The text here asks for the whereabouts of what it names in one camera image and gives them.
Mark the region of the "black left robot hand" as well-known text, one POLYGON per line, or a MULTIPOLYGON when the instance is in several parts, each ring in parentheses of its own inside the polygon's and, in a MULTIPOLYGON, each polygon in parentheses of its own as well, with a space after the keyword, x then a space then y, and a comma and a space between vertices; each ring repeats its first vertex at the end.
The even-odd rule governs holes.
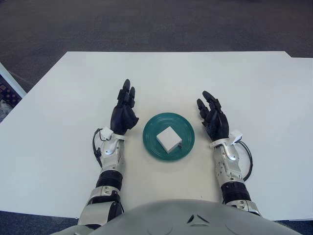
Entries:
POLYGON ((136 126, 139 120, 133 111, 134 97, 135 88, 130 87, 130 80, 126 79, 119 91, 118 102, 111 116, 110 128, 117 135, 125 135, 128 130, 136 126))

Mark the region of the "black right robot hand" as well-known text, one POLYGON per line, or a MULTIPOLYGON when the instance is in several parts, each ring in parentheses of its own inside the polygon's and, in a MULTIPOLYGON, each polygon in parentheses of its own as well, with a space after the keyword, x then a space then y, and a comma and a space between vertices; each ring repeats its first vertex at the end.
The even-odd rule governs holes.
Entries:
POLYGON ((208 109, 201 99, 197 99, 197 106, 200 116, 203 119, 202 124, 212 141, 226 139, 229 137, 229 125, 226 115, 222 111, 222 107, 218 99, 207 91, 203 91, 202 95, 208 102, 208 109))

